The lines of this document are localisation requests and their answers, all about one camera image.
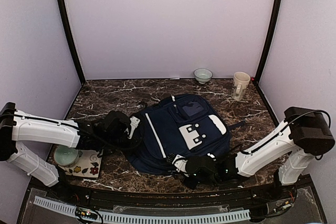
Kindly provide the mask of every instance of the black strap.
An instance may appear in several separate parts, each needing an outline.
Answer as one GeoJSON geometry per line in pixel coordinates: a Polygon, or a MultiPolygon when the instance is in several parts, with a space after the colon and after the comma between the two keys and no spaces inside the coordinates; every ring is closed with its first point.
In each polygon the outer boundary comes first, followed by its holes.
{"type": "Polygon", "coordinates": [[[229,126],[229,130],[234,130],[235,128],[238,128],[238,127],[241,127],[241,126],[244,126],[246,124],[246,121],[245,120],[242,120],[238,123],[235,123],[235,124],[232,124],[229,126]]]}

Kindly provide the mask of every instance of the mug handle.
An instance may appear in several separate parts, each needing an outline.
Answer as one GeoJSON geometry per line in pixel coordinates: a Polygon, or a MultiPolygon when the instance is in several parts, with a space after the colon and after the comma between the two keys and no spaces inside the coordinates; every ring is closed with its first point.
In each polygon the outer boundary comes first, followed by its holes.
{"type": "Polygon", "coordinates": [[[242,88],[242,85],[238,84],[237,89],[236,89],[236,95],[240,94],[241,88],[242,88]]]}

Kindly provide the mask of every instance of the vent grille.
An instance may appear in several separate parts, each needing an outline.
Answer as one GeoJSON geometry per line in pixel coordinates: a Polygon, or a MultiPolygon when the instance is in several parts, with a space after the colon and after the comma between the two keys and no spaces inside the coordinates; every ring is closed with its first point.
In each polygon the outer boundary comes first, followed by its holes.
{"type": "MultiPolygon", "coordinates": [[[[49,209],[70,217],[76,217],[76,206],[56,202],[42,197],[35,197],[34,205],[49,209]]],[[[201,216],[180,216],[180,217],[158,217],[158,216],[135,216],[114,214],[111,212],[99,211],[104,223],[131,223],[131,224],[220,224],[233,223],[237,221],[249,220],[249,210],[227,212],[215,215],[201,216]]]]}

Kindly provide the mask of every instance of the green bowl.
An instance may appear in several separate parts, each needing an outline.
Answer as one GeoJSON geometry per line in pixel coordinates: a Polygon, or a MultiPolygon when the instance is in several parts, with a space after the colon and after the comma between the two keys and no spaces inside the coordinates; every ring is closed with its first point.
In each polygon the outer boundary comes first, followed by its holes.
{"type": "Polygon", "coordinates": [[[54,161],[60,166],[71,166],[78,160],[79,151],[63,145],[58,145],[54,153],[54,161]]]}

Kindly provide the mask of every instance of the bowl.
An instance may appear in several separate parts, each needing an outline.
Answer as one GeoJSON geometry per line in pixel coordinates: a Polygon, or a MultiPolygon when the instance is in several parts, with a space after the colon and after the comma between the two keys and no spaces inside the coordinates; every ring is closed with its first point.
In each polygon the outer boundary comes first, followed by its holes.
{"type": "Polygon", "coordinates": [[[74,148],[59,145],[54,153],[54,161],[63,167],[72,166],[79,158],[78,153],[79,151],[74,148]]]}
{"type": "Polygon", "coordinates": [[[200,84],[205,84],[211,80],[213,74],[206,68],[199,68],[194,71],[194,76],[196,81],[198,81],[200,84]]]}

